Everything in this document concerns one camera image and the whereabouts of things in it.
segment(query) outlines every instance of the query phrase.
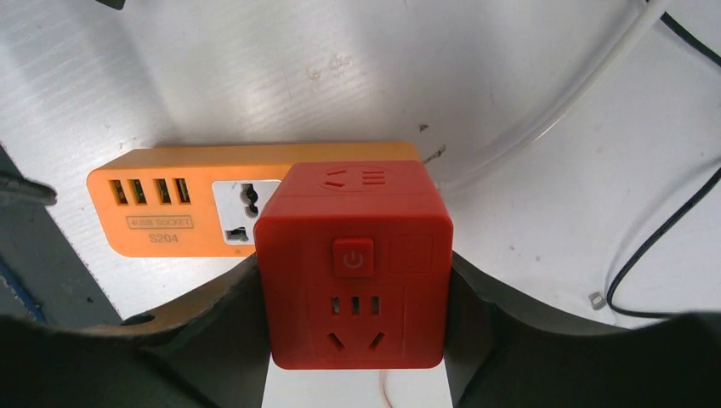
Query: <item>two-pin outlet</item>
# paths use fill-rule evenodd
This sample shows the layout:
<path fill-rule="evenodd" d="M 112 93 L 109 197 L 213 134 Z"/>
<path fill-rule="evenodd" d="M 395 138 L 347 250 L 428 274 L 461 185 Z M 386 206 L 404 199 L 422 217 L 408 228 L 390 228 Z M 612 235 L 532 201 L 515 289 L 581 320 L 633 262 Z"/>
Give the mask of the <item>two-pin outlet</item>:
<path fill-rule="evenodd" d="M 213 183 L 213 198 L 226 244 L 255 244 L 255 222 L 280 183 L 280 180 L 231 180 Z"/>

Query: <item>usb socket label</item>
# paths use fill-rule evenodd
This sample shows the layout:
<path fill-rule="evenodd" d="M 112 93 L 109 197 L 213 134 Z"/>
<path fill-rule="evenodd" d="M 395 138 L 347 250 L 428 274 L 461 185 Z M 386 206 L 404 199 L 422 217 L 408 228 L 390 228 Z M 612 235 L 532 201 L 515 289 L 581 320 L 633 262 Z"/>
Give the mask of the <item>usb socket label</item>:
<path fill-rule="evenodd" d="M 131 230 L 191 230 L 193 218 L 190 215 L 150 215 L 125 218 Z"/>

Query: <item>orange power strip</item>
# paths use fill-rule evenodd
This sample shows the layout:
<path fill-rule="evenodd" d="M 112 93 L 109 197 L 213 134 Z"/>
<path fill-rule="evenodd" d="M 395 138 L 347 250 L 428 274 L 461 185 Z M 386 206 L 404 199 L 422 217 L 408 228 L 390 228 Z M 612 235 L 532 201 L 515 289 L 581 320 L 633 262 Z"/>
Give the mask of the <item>orange power strip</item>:
<path fill-rule="evenodd" d="M 298 162 L 418 160 L 406 142 L 132 150 L 88 175 L 113 249 L 127 257 L 246 257 L 253 226 Z"/>

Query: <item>power socket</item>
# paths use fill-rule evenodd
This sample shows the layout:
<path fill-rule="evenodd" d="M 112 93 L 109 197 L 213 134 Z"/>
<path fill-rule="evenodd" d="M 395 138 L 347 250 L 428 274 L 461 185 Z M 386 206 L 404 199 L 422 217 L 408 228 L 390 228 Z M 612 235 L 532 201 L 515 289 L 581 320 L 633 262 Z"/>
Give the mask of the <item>power socket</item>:
<path fill-rule="evenodd" d="M 439 364 L 452 236 L 419 161 L 293 166 L 255 224 L 275 363 Z"/>
<path fill-rule="evenodd" d="M 280 183 L 280 180 L 232 180 L 213 183 L 213 198 L 226 244 L 255 245 L 255 222 Z"/>
<path fill-rule="evenodd" d="M 246 257 L 265 203 L 298 162 L 418 160 L 406 142 L 132 150 L 88 175 L 111 246 L 127 257 Z"/>

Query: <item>blue cable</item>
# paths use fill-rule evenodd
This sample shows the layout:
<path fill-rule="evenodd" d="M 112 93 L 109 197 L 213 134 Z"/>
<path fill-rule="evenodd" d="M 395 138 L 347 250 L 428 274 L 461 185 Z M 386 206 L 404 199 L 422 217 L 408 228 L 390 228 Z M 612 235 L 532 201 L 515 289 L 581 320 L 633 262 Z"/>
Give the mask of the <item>blue cable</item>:
<path fill-rule="evenodd" d="M 39 307 L 37 307 L 35 301 L 32 299 L 32 296 L 30 296 L 30 293 L 28 293 L 25 287 L 22 286 L 18 278 L 15 276 L 13 271 L 10 270 L 10 267 L 5 263 L 2 258 L 0 258 L 0 276 L 5 279 L 5 282 L 7 282 L 9 289 L 23 303 L 23 305 L 26 307 L 28 312 L 30 312 L 35 321 L 47 325 L 48 321 L 45 320 L 45 314 L 43 313 L 43 311 Z"/>

